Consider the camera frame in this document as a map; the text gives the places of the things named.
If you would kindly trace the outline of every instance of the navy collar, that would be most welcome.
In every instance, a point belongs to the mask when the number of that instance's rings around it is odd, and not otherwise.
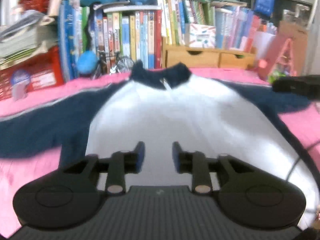
[[[149,87],[165,89],[164,82],[171,88],[188,82],[190,70],[183,63],[159,71],[150,71],[143,68],[143,63],[138,60],[131,71],[130,79]]]

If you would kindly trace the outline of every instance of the brown cardboard box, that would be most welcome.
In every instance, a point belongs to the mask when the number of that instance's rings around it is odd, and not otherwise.
[[[297,24],[281,21],[278,32],[292,38],[294,69],[300,76],[307,55],[308,31]]]

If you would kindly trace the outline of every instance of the wooden drawer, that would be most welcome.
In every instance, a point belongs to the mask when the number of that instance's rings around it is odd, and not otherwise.
[[[172,67],[179,62],[187,67],[218,67],[219,53],[192,49],[166,51],[166,67]]]
[[[220,68],[252,68],[254,55],[235,55],[228,53],[220,54]]]

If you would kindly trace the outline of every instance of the red fabric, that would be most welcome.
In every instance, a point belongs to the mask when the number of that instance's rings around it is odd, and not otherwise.
[[[202,77],[217,78],[234,82],[268,85],[257,74],[240,69],[194,68],[191,71]],[[97,80],[77,79],[63,86],[29,93],[25,99],[14,102],[11,98],[0,101],[0,116],[7,116],[39,106],[52,100],[63,98],[90,87],[103,87],[120,82],[128,74],[105,75]],[[314,105],[308,109],[282,114],[281,119],[305,148],[320,140],[320,115]],[[20,224],[13,211],[12,199],[15,192],[24,184],[37,179],[58,167],[61,148],[48,150],[40,155],[21,160],[0,160],[0,234],[12,235]],[[320,170],[320,145],[309,151]]]

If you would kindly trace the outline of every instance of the blue ball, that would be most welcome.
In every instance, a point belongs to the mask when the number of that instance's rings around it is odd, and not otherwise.
[[[97,66],[98,58],[92,51],[84,52],[78,59],[77,69],[80,74],[91,74]]]

